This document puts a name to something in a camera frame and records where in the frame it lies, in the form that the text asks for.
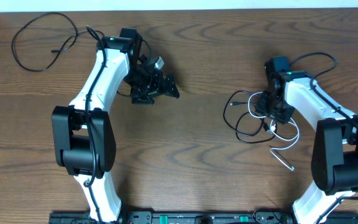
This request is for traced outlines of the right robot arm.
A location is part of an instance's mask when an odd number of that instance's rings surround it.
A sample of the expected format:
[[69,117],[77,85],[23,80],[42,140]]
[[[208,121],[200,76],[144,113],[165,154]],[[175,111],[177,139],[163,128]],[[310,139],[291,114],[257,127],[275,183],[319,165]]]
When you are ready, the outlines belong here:
[[286,57],[273,57],[264,67],[268,89],[255,107],[261,118],[289,123],[298,111],[315,131],[313,181],[295,200],[281,223],[327,223],[345,200],[358,200],[358,114],[325,93],[306,70],[292,70]]

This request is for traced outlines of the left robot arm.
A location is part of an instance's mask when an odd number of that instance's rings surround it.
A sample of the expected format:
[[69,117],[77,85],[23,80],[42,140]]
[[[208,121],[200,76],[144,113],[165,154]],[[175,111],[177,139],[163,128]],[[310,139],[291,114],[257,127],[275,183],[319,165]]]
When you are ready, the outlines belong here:
[[55,157],[81,185],[92,222],[126,223],[111,173],[117,146],[109,112],[118,88],[127,83],[135,105],[152,105],[161,95],[179,98],[180,93],[173,74],[163,74],[162,58],[141,54],[145,41],[136,29],[123,28],[117,37],[86,29],[97,41],[96,62],[79,94],[52,112]]

